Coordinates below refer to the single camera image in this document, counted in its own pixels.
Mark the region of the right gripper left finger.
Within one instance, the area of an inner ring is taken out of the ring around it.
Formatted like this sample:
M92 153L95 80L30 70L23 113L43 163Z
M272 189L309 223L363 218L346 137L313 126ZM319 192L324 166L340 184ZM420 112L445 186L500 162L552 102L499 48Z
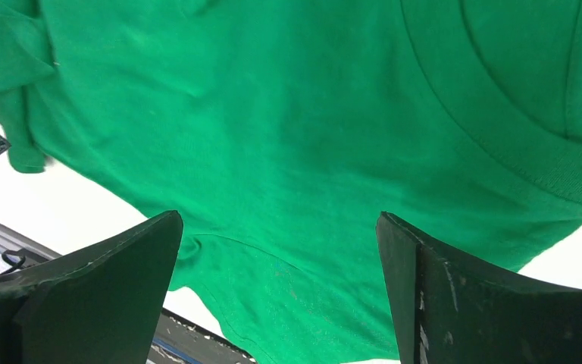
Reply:
M163 212L0 276L0 363L144 363L183 235Z

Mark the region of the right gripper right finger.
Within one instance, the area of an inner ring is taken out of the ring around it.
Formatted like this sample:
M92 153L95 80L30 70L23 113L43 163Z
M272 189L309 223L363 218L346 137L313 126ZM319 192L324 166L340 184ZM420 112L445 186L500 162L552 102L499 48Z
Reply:
M500 268L394 214L377 220L403 363L582 363L582 290Z

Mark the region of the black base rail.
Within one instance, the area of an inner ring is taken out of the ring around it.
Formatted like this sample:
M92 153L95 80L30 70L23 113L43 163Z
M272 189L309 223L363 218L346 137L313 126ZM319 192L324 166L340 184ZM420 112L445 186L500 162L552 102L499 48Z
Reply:
M0 253L23 250L28 262L40 263L61 256L0 224ZM255 363L244 350L221 336L163 308L147 363Z

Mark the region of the green t shirt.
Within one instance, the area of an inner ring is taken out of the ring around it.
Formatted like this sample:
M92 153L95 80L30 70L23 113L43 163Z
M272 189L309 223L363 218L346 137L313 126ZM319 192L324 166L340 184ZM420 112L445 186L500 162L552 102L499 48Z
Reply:
M582 225L582 1L0 1L0 125L177 210L259 362L398 359L381 212L512 271Z

